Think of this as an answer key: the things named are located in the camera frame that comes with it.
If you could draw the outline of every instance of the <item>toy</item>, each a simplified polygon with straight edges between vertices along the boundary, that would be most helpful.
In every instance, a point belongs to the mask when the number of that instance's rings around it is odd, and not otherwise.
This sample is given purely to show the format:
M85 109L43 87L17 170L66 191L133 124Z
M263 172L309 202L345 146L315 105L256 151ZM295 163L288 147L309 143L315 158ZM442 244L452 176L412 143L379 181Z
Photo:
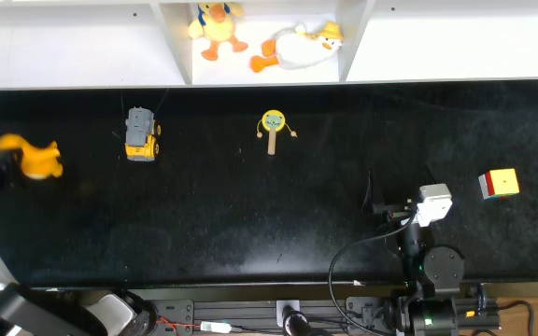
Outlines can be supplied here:
M259 131L259 125L262 124L262 127L269 132L269 145L267 148L267 154L275 155L276 154L276 136L277 132L281 131L284 126L288 127L290 130L290 135L292 137L298 137L295 131L293 131L290 126L286 123L286 117L283 113L277 110L270 110L265 112L262 115L261 120L257 122L257 137L262 138L262 133Z
M22 151L20 168L26 176L40 180L49 176L62 175L64 168L58 161L61 154L55 141L47 148L37 148L17 134L6 134L0 137L0 153L16 149Z
M275 39L262 43L262 55L250 59L250 67L260 73L267 66L277 65L286 70L302 69L319 64L331 57L342 47L344 37L335 22L327 22L317 35L306 32L302 24L294 30L286 29Z
M516 171L513 168L486 172L478 177L478 182L485 200L520 193Z
M188 28L191 38L199 38L204 35L211 41L211 47L201 54L209 61L218 59L219 43L229 41L234 52L244 51L248 44L238 41L235 37L235 24L232 15L241 17L244 15L242 6L235 3L200 3L198 5L198 17Z
M142 107L128 111L126 120L126 154L131 161L155 161L159 155L157 138L161 135L161 125L155 121L155 114Z

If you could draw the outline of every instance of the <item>duck's yellow hat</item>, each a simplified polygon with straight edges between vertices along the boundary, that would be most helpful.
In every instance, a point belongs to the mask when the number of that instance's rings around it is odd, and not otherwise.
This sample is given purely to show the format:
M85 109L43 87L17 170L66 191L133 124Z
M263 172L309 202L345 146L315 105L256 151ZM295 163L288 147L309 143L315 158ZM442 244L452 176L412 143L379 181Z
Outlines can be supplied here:
M344 37L340 33L340 26L337 23L331 21L325 24L325 28L323 28L323 30L319 32L319 35L332 39L344 39Z

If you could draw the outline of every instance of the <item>yellow and gray toy vehicle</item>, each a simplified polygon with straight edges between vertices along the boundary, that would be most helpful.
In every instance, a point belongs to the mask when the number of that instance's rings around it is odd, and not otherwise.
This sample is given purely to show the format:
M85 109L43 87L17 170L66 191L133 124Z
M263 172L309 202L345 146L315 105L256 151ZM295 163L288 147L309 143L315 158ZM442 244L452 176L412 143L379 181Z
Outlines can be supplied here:
M142 107L133 107L128 111L126 120L126 154L132 161L155 161L159 155L158 139L161 126L155 121L155 115Z

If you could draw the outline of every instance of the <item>orange beak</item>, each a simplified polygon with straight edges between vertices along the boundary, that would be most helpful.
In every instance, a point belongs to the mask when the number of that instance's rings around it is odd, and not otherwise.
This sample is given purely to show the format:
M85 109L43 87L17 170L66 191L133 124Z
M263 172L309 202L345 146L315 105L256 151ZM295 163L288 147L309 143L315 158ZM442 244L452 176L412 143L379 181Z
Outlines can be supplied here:
M221 23L225 20L225 9L223 9L223 6L220 4L214 5L209 10L209 14L211 14L211 18L213 18L213 21Z

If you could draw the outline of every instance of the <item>black tabletop surface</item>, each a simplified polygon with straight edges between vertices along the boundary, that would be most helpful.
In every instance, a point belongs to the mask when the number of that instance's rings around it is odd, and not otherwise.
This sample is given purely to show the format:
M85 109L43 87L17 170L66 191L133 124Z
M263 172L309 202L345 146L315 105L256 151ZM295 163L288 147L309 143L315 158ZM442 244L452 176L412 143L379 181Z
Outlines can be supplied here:
M132 106L163 126L153 163L126 159ZM273 157L255 130L269 109L298 133L278 133ZM27 285L324 282L341 247L383 232L361 212L368 172L398 202L425 167L452 193L431 228L465 257L465 280L538 280L538 81L8 91L4 133L55 140L64 164L0 197L0 255ZM484 201L477 178L500 168L521 192ZM403 280L383 241L335 275Z

